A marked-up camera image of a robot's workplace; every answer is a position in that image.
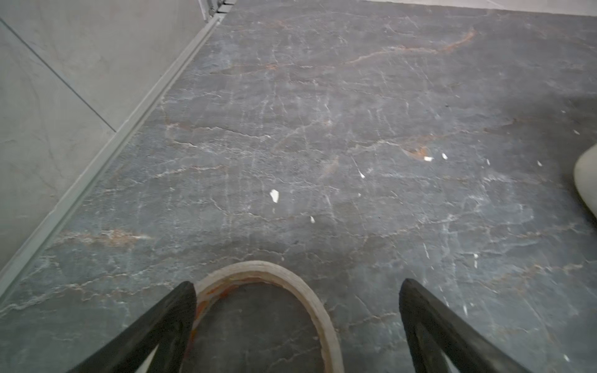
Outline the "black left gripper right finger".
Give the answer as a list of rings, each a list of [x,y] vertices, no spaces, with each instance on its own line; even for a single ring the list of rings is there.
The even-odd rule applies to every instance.
[[[527,372],[415,279],[400,288],[400,315],[416,372]]]

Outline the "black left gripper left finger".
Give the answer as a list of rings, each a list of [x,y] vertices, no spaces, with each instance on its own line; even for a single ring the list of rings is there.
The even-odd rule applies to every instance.
[[[197,296],[179,284],[149,311],[71,372],[136,372],[152,355],[149,372],[178,372],[191,337]]]

